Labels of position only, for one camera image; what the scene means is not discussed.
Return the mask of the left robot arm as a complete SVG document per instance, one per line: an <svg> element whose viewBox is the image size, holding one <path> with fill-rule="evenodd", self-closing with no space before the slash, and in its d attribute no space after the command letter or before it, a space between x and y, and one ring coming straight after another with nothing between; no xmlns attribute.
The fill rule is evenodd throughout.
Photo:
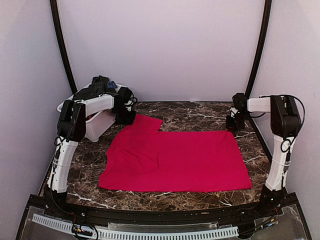
<svg viewBox="0 0 320 240"><path fill-rule="evenodd" d="M84 138L98 142L116 122L132 124L136 114L132 107L136 102L134 96L126 101L119 94L103 94L87 100L67 99L58 106L56 152L47 182L51 191L58 194L67 192L71 162L79 142Z"/></svg>

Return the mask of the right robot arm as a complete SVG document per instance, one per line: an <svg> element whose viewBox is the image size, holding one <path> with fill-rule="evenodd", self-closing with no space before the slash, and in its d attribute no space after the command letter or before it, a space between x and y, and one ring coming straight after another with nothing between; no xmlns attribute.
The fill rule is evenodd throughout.
<svg viewBox="0 0 320 240"><path fill-rule="evenodd" d="M286 186L296 138L305 122L306 110L302 101L287 94L246 98L244 93L236 93L232 101L233 106L226 117L226 129L232 133L244 130L245 120L251 114L270 114L274 148L265 186L271 192L282 190Z"/></svg>

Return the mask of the red t-shirt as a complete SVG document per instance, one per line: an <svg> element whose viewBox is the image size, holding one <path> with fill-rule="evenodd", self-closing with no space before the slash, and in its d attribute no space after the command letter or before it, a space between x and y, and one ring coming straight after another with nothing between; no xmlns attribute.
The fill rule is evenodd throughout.
<svg viewBox="0 0 320 240"><path fill-rule="evenodd" d="M132 192L220 192L252 187L234 135L162 131L162 120L138 114L113 139L98 185Z"/></svg>

